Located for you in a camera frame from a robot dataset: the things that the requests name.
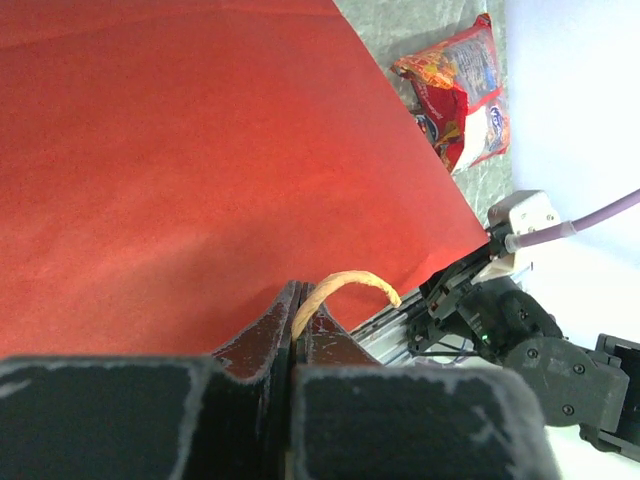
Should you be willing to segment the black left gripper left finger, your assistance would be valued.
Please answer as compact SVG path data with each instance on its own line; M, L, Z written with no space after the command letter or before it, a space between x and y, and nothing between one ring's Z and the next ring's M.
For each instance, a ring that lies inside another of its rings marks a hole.
M288 283L210 354L4 359L2 477L283 478L299 302Z

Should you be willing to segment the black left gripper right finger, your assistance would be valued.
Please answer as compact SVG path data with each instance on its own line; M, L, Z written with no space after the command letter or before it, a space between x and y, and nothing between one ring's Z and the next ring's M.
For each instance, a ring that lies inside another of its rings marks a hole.
M385 367L324 306L296 348L296 479L560 477L539 403L512 371Z

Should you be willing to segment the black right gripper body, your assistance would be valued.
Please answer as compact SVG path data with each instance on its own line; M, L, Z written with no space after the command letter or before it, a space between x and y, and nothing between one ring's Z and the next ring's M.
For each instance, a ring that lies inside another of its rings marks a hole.
M490 250L480 247L433 274L420 285L420 299L407 313L407 347L413 356L427 350L447 335L457 335L473 344L482 358L504 352L509 324L501 299L515 291L510 277L480 283L472 280L490 261Z

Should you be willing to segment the red candy assortment bag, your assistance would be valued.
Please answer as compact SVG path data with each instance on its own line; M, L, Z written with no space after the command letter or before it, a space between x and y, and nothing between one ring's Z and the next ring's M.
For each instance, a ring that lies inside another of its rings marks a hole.
M432 147L451 174L504 154L511 140L491 17L394 62L423 110Z

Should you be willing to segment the red paper bag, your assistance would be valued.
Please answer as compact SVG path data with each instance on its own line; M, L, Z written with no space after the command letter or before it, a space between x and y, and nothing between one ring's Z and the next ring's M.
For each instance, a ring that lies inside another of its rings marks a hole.
M1 352L215 349L484 229L331 1L1 5Z

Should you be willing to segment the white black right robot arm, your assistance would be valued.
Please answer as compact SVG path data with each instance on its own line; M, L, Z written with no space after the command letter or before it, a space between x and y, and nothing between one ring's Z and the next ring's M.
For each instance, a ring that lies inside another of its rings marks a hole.
M408 315L408 350L435 357L447 335L470 341L468 357L519 374L535 392L547 425L579 426L599 451L639 458L639 346L602 334L595 349L571 343L555 318L510 275L485 281L481 247L434 273Z

